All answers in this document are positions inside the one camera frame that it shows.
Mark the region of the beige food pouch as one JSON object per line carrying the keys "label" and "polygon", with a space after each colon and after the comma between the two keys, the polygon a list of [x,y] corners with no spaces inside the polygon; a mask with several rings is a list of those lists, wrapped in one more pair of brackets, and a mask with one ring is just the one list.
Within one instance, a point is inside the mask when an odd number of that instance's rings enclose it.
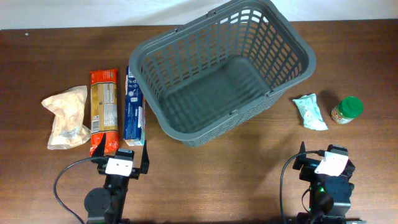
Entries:
{"label": "beige food pouch", "polygon": [[90,139],[91,131],[83,124],[87,94],[82,85],[42,100],[42,106],[55,115],[47,149],[71,149]]}

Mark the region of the green lidded glass jar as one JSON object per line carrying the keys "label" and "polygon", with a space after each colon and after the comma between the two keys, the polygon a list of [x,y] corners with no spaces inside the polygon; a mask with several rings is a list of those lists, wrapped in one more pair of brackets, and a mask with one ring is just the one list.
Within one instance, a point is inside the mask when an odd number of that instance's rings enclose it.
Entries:
{"label": "green lidded glass jar", "polygon": [[332,109],[331,117],[338,124],[347,124],[360,116],[363,109],[363,103],[359,98],[348,96]]}

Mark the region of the mint green snack packet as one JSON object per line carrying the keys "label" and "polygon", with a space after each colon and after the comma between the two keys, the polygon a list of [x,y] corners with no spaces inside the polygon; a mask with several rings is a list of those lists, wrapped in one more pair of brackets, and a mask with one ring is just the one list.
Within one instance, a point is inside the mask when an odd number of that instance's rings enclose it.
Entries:
{"label": "mint green snack packet", "polygon": [[304,95],[298,99],[294,99],[301,117],[303,118],[303,126],[316,131],[326,131],[328,127],[324,122],[320,109],[317,105],[317,96],[312,93]]}

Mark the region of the grey plastic laundry basket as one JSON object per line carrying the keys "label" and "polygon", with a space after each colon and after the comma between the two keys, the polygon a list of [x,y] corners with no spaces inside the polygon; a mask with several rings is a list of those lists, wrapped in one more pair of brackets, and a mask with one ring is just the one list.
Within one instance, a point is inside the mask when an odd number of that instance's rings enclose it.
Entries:
{"label": "grey plastic laundry basket", "polygon": [[315,67],[312,48],[268,0],[229,1],[129,58],[160,127],[190,147],[267,110]]}

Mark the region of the blue tissue box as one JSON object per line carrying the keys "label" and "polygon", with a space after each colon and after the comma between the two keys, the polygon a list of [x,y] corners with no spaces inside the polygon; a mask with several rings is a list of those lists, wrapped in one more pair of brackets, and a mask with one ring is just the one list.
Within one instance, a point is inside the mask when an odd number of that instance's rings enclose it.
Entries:
{"label": "blue tissue box", "polygon": [[145,98],[139,84],[126,67],[123,139],[128,146],[143,146],[145,141]]}

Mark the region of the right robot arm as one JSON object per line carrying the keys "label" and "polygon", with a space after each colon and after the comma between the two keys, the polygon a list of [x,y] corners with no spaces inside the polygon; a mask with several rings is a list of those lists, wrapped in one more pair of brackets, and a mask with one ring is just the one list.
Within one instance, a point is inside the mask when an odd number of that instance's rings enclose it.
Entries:
{"label": "right robot arm", "polygon": [[354,184],[349,180],[355,166],[348,158],[345,147],[330,144],[327,150],[316,152],[321,160],[308,158],[310,154],[301,143],[293,169],[299,170],[299,179],[309,183],[308,209],[297,214],[297,223],[346,223],[345,215],[351,208],[350,197]]}

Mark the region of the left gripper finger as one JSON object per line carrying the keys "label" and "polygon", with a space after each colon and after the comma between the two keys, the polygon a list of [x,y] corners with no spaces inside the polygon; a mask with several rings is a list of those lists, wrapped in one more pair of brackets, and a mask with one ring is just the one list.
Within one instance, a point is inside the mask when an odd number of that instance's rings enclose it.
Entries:
{"label": "left gripper finger", "polygon": [[140,173],[141,174],[147,174],[149,170],[149,155],[147,152],[147,141],[144,141],[144,146],[142,150],[142,158],[141,158],[141,166],[140,166]]}
{"label": "left gripper finger", "polygon": [[106,134],[103,134],[99,144],[91,151],[91,157],[103,157],[105,146],[106,146]]}

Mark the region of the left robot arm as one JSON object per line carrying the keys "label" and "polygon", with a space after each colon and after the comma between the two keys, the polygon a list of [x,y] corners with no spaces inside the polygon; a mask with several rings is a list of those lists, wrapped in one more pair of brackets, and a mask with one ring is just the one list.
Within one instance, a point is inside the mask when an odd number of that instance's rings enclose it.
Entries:
{"label": "left robot arm", "polygon": [[134,151],[118,149],[113,156],[104,154],[106,135],[103,135],[99,145],[94,149],[91,158],[97,164],[97,171],[105,175],[104,185],[88,192],[84,206],[88,212],[88,223],[129,223],[123,218],[124,203],[129,181],[138,179],[149,170],[147,144],[143,145],[141,164],[134,166]]}

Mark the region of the orange pasta package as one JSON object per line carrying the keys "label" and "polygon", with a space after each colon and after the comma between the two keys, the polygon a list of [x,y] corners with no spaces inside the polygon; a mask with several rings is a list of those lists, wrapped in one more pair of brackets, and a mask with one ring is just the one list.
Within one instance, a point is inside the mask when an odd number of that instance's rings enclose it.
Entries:
{"label": "orange pasta package", "polygon": [[104,151],[116,151],[119,147],[118,133],[118,69],[90,71],[91,77],[91,147],[90,156],[106,135]]}

